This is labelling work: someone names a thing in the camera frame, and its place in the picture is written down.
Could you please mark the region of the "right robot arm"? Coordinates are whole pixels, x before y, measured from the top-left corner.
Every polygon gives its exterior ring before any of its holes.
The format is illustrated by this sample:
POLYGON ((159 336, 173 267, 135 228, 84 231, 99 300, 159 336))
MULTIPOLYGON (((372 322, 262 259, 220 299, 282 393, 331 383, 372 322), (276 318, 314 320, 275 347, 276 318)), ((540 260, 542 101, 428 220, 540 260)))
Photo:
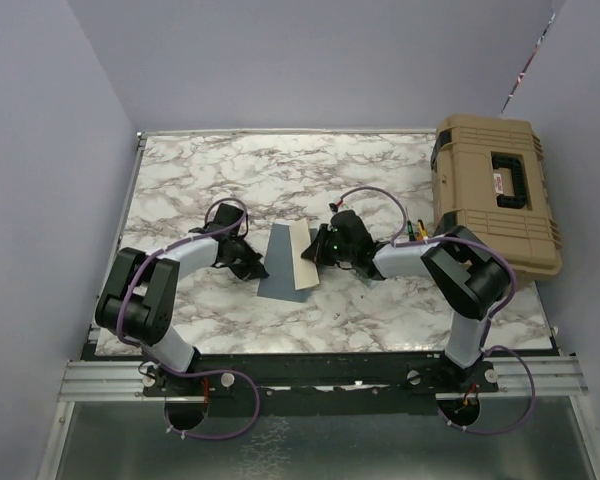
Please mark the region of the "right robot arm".
POLYGON ((392 244, 374 240, 361 218, 345 210, 320 226, 301 258, 321 266, 345 263, 373 281, 430 277, 452 309, 444 348, 448 360, 439 367, 441 383, 452 391, 474 381, 473 365, 483 357, 490 323, 517 290, 509 263, 462 225, 442 235, 392 244))

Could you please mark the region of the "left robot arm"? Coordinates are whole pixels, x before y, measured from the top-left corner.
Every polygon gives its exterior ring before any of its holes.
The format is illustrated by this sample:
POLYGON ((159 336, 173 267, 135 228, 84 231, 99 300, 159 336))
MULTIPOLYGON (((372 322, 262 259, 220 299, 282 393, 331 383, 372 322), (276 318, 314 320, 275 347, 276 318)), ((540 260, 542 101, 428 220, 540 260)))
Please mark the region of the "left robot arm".
POLYGON ((236 198, 216 201, 205 223, 149 253, 125 247, 116 254, 99 301, 95 323, 123 344, 140 348, 166 372, 166 382, 186 395, 200 385, 199 350, 172 325, 180 280, 206 268, 227 268, 243 281, 269 277, 262 255, 247 242, 248 213, 236 198))

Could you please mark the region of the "grey-blue envelope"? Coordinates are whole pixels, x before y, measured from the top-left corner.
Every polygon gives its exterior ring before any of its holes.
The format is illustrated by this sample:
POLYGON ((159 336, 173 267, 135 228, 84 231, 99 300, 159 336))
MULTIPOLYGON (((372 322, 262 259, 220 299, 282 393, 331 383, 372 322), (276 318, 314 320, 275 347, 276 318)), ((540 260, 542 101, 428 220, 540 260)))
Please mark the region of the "grey-blue envelope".
POLYGON ((272 225, 264 268, 269 274, 261 279, 257 296, 272 300, 305 303, 310 290, 296 290, 293 272, 293 259, 289 226, 274 223, 272 225))

